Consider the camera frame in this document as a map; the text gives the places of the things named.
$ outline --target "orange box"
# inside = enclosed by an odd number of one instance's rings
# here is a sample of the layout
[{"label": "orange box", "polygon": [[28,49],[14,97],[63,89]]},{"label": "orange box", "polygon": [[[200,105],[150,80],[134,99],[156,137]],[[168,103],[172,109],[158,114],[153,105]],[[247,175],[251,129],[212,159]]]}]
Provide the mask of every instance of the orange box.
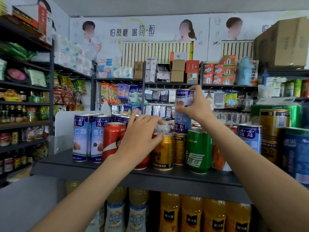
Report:
[{"label": "orange box", "polygon": [[213,84],[222,85],[222,82],[223,82],[223,75],[214,74]]},{"label": "orange box", "polygon": [[226,66],[234,66],[235,65],[235,55],[224,55],[223,64]]},{"label": "orange box", "polygon": [[203,74],[203,84],[212,84],[213,74]]},{"label": "orange box", "polygon": [[224,66],[223,67],[224,76],[234,76],[235,75],[235,66]]},{"label": "orange box", "polygon": [[234,75],[223,76],[222,85],[233,85],[235,80]]},{"label": "orange box", "polygon": [[214,73],[214,64],[213,63],[205,63],[204,64],[204,73],[213,74]]},{"label": "orange box", "polygon": [[199,67],[199,60],[187,60],[185,73],[198,73]]},{"label": "orange box", "polygon": [[214,74],[223,75],[224,65],[223,64],[215,64],[214,65]]}]

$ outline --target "hand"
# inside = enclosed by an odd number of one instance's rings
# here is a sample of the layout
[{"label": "hand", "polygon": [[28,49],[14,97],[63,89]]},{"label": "hand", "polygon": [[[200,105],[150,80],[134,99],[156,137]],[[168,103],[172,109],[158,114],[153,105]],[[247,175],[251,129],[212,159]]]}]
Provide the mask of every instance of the hand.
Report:
[{"label": "hand", "polygon": [[138,109],[131,114],[128,128],[116,154],[130,155],[130,164],[135,168],[162,141],[164,133],[152,138],[156,124],[163,124],[158,116],[141,115],[136,121]]},{"label": "hand", "polygon": [[211,102],[204,97],[201,86],[194,85],[189,89],[195,90],[193,104],[188,107],[176,106],[176,112],[187,114],[199,124],[203,120],[215,118],[211,110]]},{"label": "hand", "polygon": [[95,46],[95,51],[96,51],[96,53],[99,53],[99,51],[101,50],[101,48],[102,48],[102,44],[96,45],[96,46]]}]

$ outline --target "orange juice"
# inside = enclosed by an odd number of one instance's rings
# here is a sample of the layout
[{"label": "orange juice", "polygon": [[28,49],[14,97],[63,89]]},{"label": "orange juice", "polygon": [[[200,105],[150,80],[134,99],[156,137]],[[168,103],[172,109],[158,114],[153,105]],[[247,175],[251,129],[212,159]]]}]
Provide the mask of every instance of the orange juice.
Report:
[{"label": "orange juice", "polygon": [[203,200],[199,197],[183,195],[181,197],[181,232],[201,232]]},{"label": "orange juice", "polygon": [[180,196],[178,194],[161,192],[160,201],[159,232],[177,232]]},{"label": "orange juice", "polygon": [[226,232],[249,232],[251,205],[226,202]]},{"label": "orange juice", "polygon": [[203,199],[204,203],[204,232],[224,231],[226,218],[225,201]]}]

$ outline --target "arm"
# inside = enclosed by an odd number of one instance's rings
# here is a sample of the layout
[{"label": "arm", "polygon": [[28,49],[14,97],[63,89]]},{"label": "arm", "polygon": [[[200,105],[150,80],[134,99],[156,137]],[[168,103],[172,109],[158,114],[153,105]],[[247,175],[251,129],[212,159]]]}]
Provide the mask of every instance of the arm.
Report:
[{"label": "arm", "polygon": [[134,122],[137,110],[117,152],[110,155],[76,190],[61,201],[29,232],[84,232],[109,194],[163,138],[152,139],[157,116],[142,115]]},{"label": "arm", "polygon": [[200,86],[190,107],[176,107],[197,121],[216,143],[252,202],[273,231],[308,231],[309,191],[255,152],[212,114]]}]

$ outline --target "ceiling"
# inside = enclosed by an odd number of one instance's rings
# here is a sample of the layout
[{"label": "ceiling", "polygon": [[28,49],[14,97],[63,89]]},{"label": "ceiling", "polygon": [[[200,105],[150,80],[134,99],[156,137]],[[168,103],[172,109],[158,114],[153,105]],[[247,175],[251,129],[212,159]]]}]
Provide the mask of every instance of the ceiling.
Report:
[{"label": "ceiling", "polygon": [[69,16],[114,17],[306,10],[308,0],[53,0]]}]

